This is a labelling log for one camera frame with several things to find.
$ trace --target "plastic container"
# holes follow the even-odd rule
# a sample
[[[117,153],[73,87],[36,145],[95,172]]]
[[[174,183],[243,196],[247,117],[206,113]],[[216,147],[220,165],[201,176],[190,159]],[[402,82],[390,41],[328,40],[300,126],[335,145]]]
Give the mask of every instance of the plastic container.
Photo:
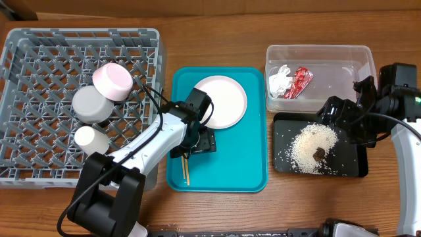
[[[17,28],[5,40],[0,59],[0,188],[75,187],[87,155],[74,141],[83,122],[72,98],[107,63],[133,78],[127,99],[114,105],[107,125],[92,127],[116,150],[143,132],[157,110],[141,90],[161,92],[166,51],[150,28]],[[152,96],[159,101],[155,93]],[[157,167],[145,190],[157,182]]]
[[[282,65],[293,76],[299,66],[309,69],[314,78],[295,99],[274,98],[270,94],[268,78]],[[353,82],[373,76],[377,85],[371,50],[357,45],[271,45],[266,53],[266,107],[272,112],[315,112],[327,98],[357,100]]]

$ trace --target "gray dish rack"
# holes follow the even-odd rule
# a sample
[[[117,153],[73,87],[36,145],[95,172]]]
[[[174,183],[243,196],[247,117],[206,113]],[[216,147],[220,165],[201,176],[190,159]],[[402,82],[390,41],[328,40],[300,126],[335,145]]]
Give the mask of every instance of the gray dish rack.
[[[74,143],[83,126],[72,108],[76,91],[92,74],[114,62],[130,71],[134,88],[114,106],[107,134],[111,150],[126,145],[155,119],[157,110],[141,90],[161,92],[166,51],[150,28],[17,28],[0,58],[0,188],[75,187],[87,155]],[[160,101],[155,93],[152,96]],[[145,189],[157,182],[157,167]]]

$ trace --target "wooden table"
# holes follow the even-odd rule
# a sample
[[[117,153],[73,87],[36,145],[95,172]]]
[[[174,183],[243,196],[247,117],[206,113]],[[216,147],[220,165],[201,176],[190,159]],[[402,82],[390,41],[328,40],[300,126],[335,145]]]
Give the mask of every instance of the wooden table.
[[[167,97],[174,73],[184,66],[253,66],[263,73],[266,49],[272,44],[367,45],[377,70],[394,62],[421,66],[420,11],[8,22],[3,42],[10,29],[21,27],[156,28],[168,51]],[[273,116],[267,113],[269,147]],[[269,183],[260,193],[208,194],[172,190],[164,160],[158,184],[143,196],[139,221],[151,230],[187,232],[285,230],[337,217],[393,236],[399,220],[399,179],[391,141],[369,149],[368,162],[367,177],[347,178],[279,174],[269,159]],[[58,236],[57,218],[72,193],[0,190],[0,236]],[[68,221],[63,228],[85,232]]]

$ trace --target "red wrapper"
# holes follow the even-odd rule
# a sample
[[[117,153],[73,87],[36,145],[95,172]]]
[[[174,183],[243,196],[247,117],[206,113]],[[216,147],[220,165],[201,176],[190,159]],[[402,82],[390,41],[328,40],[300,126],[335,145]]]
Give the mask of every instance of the red wrapper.
[[[291,89],[284,95],[284,99],[295,99],[312,79],[313,73],[307,68],[300,66],[297,71],[295,71],[294,83],[292,83]]]

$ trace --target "rice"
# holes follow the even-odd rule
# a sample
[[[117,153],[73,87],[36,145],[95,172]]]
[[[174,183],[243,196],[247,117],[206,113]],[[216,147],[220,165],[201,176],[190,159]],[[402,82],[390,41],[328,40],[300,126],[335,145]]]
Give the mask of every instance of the rice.
[[[285,151],[285,154],[291,158],[294,169],[299,169],[303,173],[320,174],[318,169],[322,168],[322,164],[326,164],[323,159],[320,162],[313,157],[317,148],[325,151],[326,158],[338,141],[335,131],[329,126],[322,124],[308,125],[296,135],[291,143],[291,148]]]

